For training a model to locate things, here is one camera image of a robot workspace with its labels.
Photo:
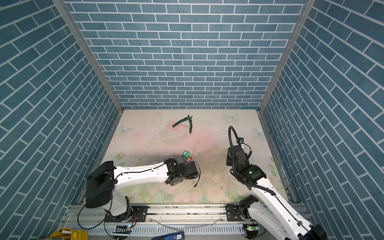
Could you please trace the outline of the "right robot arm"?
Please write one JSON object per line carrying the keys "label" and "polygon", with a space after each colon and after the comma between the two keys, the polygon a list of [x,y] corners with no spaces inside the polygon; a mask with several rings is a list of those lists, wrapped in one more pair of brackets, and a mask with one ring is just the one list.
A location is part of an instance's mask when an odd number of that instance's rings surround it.
{"label": "right robot arm", "polygon": [[311,224],[299,214],[274,188],[266,174],[249,163],[241,145],[228,148],[227,166],[235,179],[251,194],[239,202],[241,216],[261,224],[278,240],[326,240],[320,225]]}

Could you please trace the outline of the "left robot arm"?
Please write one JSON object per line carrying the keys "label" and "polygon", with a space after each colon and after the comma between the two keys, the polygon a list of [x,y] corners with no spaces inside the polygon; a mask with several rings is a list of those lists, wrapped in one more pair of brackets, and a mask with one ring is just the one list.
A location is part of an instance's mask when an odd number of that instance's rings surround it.
{"label": "left robot arm", "polygon": [[195,162],[180,163],[169,158],[154,165],[139,167],[115,166],[113,161],[104,162],[87,177],[85,207],[102,207],[111,218],[110,222],[124,222],[133,213],[130,200],[118,190],[147,183],[177,185],[184,180],[199,179],[201,176]]}

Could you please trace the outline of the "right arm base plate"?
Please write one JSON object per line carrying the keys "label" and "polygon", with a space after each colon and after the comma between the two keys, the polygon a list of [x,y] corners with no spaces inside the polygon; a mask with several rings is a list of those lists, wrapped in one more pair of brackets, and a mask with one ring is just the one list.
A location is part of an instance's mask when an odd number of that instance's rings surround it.
{"label": "right arm base plate", "polygon": [[252,222],[255,221],[249,214],[250,205],[233,205],[228,204],[225,206],[226,216],[228,222]]}

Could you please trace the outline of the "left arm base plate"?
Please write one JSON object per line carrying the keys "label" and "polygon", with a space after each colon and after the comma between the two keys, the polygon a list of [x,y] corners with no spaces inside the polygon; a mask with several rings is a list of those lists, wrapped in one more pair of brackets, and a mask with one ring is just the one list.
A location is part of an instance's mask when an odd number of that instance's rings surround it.
{"label": "left arm base plate", "polygon": [[119,216],[113,216],[107,214],[105,217],[105,222],[107,223],[123,223],[123,222],[144,222],[148,213],[148,206],[131,206],[128,212],[123,213]]}

